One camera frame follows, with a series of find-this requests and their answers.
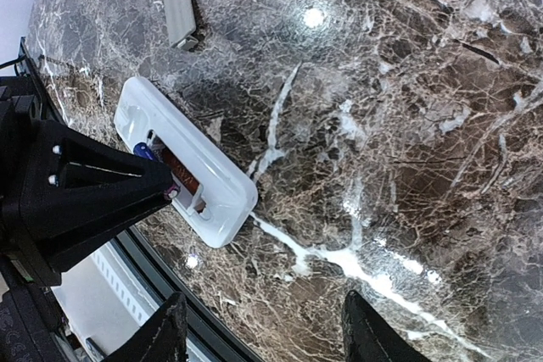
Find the white remote control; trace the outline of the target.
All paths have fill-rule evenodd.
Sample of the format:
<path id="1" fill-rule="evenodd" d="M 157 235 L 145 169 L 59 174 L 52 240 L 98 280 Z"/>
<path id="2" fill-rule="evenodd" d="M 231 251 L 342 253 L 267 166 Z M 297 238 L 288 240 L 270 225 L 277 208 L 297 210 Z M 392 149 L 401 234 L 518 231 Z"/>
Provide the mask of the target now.
<path id="1" fill-rule="evenodd" d="M 124 83 L 114 123 L 131 153 L 146 142 L 170 169 L 172 205 L 204 243 L 230 243 L 258 201 L 250 178 L 144 77 Z"/>

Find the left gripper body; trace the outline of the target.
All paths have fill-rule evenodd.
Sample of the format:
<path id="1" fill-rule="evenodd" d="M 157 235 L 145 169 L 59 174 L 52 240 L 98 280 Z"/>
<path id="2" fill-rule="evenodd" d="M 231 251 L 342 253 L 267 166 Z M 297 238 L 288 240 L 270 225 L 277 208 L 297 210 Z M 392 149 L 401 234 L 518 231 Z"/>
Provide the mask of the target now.
<path id="1" fill-rule="evenodd" d="M 53 217 L 64 192 L 64 126 L 47 113 L 31 78 L 1 79 L 1 297 L 3 361 L 66 361 L 63 316 L 44 290 L 61 282 L 61 229 Z"/>

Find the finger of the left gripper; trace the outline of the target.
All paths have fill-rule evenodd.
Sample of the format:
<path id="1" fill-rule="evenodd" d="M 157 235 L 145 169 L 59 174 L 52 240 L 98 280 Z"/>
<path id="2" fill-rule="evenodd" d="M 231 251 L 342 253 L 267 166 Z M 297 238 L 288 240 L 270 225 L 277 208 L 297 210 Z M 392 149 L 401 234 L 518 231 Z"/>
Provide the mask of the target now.
<path id="1" fill-rule="evenodd" d="M 61 273 L 71 269 L 119 233 L 170 203 L 173 182 L 162 163 L 115 150 L 67 126 L 68 164 L 64 192 L 53 217 L 61 229 L 57 256 Z"/>

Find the blue AA battery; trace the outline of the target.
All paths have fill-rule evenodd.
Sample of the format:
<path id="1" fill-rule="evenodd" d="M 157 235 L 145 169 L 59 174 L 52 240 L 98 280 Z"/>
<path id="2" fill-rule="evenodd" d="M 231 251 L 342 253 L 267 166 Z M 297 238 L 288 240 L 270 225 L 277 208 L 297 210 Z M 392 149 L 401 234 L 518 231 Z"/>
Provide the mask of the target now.
<path id="1" fill-rule="evenodd" d="M 153 152 L 153 150 L 148 146 L 146 142 L 140 142 L 134 146 L 132 149 L 134 155 L 148 159 L 157 163 L 162 163 L 158 156 Z M 173 200 L 176 198 L 180 192 L 179 186 L 173 181 L 171 186 L 165 190 L 164 195 L 167 200 Z"/>

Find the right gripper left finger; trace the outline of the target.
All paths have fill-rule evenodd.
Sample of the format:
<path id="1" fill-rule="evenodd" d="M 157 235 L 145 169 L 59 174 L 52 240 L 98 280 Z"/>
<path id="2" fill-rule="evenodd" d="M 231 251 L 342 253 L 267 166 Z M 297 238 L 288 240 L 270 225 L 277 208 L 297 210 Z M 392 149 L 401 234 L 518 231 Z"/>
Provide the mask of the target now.
<path id="1" fill-rule="evenodd" d="M 118 362 L 187 361 L 187 303 L 172 293 L 121 347 L 105 358 Z"/>

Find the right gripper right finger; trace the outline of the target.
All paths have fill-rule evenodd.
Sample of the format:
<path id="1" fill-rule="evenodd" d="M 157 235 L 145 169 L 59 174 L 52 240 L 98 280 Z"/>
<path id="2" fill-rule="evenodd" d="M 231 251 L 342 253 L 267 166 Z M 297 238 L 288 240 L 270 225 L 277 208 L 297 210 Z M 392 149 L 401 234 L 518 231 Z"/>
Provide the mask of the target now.
<path id="1" fill-rule="evenodd" d="M 348 291 L 342 308 L 346 361 L 429 362 L 410 346 L 356 291 Z"/>

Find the grey battery cover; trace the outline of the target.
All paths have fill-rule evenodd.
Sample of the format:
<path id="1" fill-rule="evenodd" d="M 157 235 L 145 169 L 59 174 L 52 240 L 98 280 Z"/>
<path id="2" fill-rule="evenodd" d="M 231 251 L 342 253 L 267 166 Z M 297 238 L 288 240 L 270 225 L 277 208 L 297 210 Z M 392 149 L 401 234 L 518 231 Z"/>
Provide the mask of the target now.
<path id="1" fill-rule="evenodd" d="M 196 19 L 192 0 L 164 0 L 164 10 L 170 46 L 184 51 L 194 48 L 199 40 L 193 36 Z"/>

